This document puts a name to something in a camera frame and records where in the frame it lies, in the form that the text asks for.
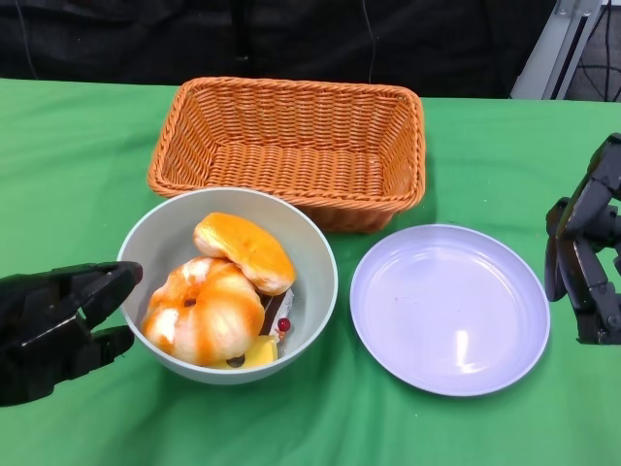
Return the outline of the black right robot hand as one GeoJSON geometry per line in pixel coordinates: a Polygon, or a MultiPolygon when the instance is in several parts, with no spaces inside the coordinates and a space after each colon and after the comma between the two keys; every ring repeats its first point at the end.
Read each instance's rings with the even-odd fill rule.
{"type": "Polygon", "coordinates": [[[620,250],[620,135],[609,135],[594,152],[570,197],[548,211],[544,288],[547,299],[568,296],[584,345],[620,344],[620,293],[597,253],[620,250]]]}

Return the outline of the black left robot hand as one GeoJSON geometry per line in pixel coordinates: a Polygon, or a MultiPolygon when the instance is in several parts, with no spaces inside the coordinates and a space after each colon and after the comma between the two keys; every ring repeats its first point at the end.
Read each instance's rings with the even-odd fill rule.
{"type": "Polygon", "coordinates": [[[121,325],[97,331],[143,277],[132,261],[81,264],[1,280],[1,405],[51,395],[57,384],[114,362],[134,344],[121,325]]]}

